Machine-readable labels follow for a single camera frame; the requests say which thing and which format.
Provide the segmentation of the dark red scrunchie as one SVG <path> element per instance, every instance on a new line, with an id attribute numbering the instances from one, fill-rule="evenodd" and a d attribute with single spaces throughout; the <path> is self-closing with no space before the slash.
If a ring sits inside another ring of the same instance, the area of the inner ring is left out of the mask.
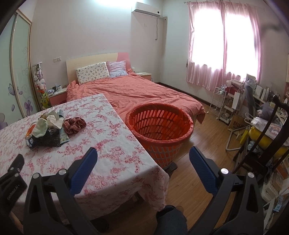
<path id="1" fill-rule="evenodd" d="M 63 121 L 64 131 L 68 135 L 76 134 L 86 126 L 86 121 L 80 117 L 68 118 Z"/>

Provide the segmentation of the light green sock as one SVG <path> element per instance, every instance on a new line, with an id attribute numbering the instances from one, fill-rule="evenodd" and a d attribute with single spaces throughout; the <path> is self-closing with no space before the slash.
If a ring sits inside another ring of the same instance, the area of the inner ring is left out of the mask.
<path id="1" fill-rule="evenodd" d="M 40 118 L 36 123 L 35 127 L 33 128 L 32 135 L 35 138 L 43 137 L 46 134 L 47 129 L 48 129 L 47 120 L 44 118 Z"/>

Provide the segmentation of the coral bed duvet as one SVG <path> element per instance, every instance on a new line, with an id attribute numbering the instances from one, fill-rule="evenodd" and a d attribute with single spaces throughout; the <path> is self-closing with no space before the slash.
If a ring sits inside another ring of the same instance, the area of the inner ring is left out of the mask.
<path id="1" fill-rule="evenodd" d="M 67 101 L 103 94 L 122 120 L 138 105 L 165 103 L 184 110 L 193 120 L 202 123 L 205 118 L 203 105 L 193 97 L 167 88 L 129 72 L 127 76 L 102 78 L 79 84 L 76 80 L 67 86 Z"/>

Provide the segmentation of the floral sliding wardrobe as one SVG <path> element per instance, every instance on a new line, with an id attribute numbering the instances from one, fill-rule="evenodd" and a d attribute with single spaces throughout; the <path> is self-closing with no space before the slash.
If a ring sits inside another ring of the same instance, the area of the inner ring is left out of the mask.
<path id="1" fill-rule="evenodd" d="M 30 67 L 31 22 L 16 11 L 1 33 L 1 129 L 38 111 Z"/>

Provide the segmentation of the pink window curtain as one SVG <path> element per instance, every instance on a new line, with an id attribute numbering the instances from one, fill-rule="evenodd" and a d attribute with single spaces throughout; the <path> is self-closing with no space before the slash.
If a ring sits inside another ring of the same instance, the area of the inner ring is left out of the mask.
<path id="1" fill-rule="evenodd" d="M 212 91 L 247 75 L 261 81 L 262 45 L 257 8 L 234 1 L 188 2 L 188 83 Z"/>

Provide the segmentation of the white air conditioner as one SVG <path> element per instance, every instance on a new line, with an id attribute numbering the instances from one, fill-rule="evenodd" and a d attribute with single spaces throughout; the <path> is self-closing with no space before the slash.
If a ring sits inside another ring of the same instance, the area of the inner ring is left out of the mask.
<path id="1" fill-rule="evenodd" d="M 146 14 L 146 15 L 150 15 L 154 17 L 161 17 L 160 9 L 155 8 L 145 3 L 140 3 L 140 2 L 135 3 L 133 12 L 142 13 L 142 14 Z"/>

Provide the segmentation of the white paper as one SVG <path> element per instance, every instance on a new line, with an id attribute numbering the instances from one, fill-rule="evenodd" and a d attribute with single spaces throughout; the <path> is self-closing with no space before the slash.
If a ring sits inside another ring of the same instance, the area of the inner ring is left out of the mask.
<path id="1" fill-rule="evenodd" d="M 61 129 L 63 125 L 64 118 L 60 116 L 55 110 L 49 113 L 44 113 L 41 118 L 45 120 L 48 128 Z"/>

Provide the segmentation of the cluttered desk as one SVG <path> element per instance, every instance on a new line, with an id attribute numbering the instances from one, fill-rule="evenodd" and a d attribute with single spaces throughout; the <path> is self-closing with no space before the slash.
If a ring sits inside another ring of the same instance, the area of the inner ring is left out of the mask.
<path id="1" fill-rule="evenodd" d="M 238 106 L 238 111 L 241 110 L 243 102 L 246 101 L 248 113 L 238 113 L 236 115 L 244 117 L 246 123 L 256 127 L 262 132 L 267 121 L 272 115 L 273 107 L 271 107 L 269 102 L 264 102 L 260 106 L 255 103 L 255 91 L 257 86 L 256 78 L 247 74 L 245 81 L 243 82 L 243 93 Z"/>

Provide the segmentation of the pink left nightstand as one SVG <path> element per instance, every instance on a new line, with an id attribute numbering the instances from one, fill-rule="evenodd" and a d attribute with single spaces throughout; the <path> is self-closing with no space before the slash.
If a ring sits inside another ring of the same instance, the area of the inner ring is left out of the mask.
<path id="1" fill-rule="evenodd" d="M 55 92 L 53 95 L 48 97 L 51 106 L 57 106 L 67 102 L 67 88 Z"/>

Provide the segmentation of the black woven mesh mat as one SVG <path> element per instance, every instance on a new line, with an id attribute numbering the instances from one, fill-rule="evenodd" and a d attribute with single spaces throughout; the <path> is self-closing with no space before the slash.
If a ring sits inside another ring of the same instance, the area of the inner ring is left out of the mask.
<path id="1" fill-rule="evenodd" d="M 48 129 L 44 136 L 34 137 L 34 142 L 37 146 L 43 147 L 60 147 L 60 134 L 59 129 Z"/>

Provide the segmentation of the orange laundry basket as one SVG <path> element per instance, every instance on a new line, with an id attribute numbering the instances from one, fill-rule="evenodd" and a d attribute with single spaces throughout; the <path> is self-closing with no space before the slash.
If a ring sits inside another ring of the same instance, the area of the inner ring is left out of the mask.
<path id="1" fill-rule="evenodd" d="M 169 167 L 183 143 L 193 133 L 193 120 L 170 104 L 147 103 L 130 110 L 125 124 L 163 169 Z"/>

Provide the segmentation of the striped pink pillow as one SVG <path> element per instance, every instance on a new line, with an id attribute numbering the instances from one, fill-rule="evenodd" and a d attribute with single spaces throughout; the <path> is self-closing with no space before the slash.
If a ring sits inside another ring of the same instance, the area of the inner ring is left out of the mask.
<path id="1" fill-rule="evenodd" d="M 125 61 L 119 61 L 119 62 L 107 61 L 107 67 L 108 67 L 109 75 L 111 78 L 127 75 Z"/>

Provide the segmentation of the blue tissue pack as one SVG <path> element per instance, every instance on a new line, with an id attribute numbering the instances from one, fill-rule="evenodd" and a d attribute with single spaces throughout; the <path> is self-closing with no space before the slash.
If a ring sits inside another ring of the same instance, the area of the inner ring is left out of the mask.
<path id="1" fill-rule="evenodd" d="M 59 130 L 59 138 L 61 145 L 70 141 L 68 134 L 65 132 L 63 127 Z"/>

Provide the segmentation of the cardboard box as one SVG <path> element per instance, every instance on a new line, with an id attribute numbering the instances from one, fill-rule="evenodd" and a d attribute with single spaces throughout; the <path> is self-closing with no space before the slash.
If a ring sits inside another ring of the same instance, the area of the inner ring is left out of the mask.
<path id="1" fill-rule="evenodd" d="M 228 130 L 235 135 L 242 134 L 249 124 L 245 122 L 244 117 L 234 114 L 228 126 Z"/>

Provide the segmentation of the floral pink tablecloth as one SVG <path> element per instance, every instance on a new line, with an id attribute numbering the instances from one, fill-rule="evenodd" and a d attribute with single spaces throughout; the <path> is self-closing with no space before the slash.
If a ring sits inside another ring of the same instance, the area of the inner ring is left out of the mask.
<path id="1" fill-rule="evenodd" d="M 107 215 L 138 193 L 152 208 L 165 206 L 169 176 L 146 152 L 104 95 L 93 95 L 56 106 L 66 118 L 80 117 L 86 127 L 71 135 L 61 147 L 26 145 L 25 135 L 40 113 L 23 118 L 1 130 L 1 174 L 18 154 L 25 164 L 20 172 L 26 183 L 34 173 L 42 176 L 82 158 L 89 148 L 97 150 L 98 161 L 82 191 L 75 196 L 89 219 Z"/>

